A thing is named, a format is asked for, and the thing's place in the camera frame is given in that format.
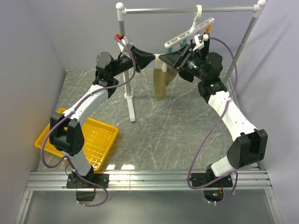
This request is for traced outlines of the khaki underwear white waistband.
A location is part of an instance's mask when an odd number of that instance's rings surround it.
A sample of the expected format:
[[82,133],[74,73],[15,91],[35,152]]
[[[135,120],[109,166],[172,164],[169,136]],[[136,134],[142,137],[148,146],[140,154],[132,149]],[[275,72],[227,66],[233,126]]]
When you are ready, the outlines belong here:
[[159,59],[159,54],[154,54],[155,63],[153,70],[153,84],[155,98],[157,101],[163,100],[166,97],[166,87],[177,76],[177,70],[169,67],[166,63]]

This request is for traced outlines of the white clip hanger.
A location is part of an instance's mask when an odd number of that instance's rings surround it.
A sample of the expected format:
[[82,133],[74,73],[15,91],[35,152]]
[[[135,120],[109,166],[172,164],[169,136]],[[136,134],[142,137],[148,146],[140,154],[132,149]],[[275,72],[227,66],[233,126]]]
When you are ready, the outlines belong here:
[[209,18],[203,22],[200,22],[201,16],[202,16],[202,6],[196,5],[195,17],[193,19],[192,26],[190,27],[190,29],[167,41],[164,44],[164,47],[166,49],[170,49],[175,45],[183,42],[187,38],[194,36],[199,31],[206,29],[207,26],[211,25],[214,22],[214,18]]

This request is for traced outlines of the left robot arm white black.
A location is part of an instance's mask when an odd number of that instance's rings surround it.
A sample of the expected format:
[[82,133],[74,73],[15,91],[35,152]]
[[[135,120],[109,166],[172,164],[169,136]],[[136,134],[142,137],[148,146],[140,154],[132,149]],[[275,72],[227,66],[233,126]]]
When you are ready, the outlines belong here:
[[96,107],[109,99],[120,86],[115,76],[134,68],[144,69],[155,59],[154,54],[132,47],[130,52],[120,53],[113,59],[110,53],[99,53],[96,58],[95,80],[84,96],[63,114],[54,113],[50,118],[49,141],[69,161],[72,179],[88,188],[95,181],[93,166],[84,152],[82,126]]

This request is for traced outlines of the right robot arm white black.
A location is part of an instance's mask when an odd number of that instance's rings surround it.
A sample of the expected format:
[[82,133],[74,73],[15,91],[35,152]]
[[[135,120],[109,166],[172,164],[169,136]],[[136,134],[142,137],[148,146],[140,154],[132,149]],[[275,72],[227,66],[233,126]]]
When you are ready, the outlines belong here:
[[159,59],[189,82],[195,77],[200,79],[200,96],[218,113],[233,140],[226,156],[209,165],[205,173],[188,173],[190,188],[215,187],[234,171],[264,159],[268,134],[250,123],[233,102],[220,79],[223,69],[221,55],[210,52],[202,56],[186,45],[178,51],[159,56]]

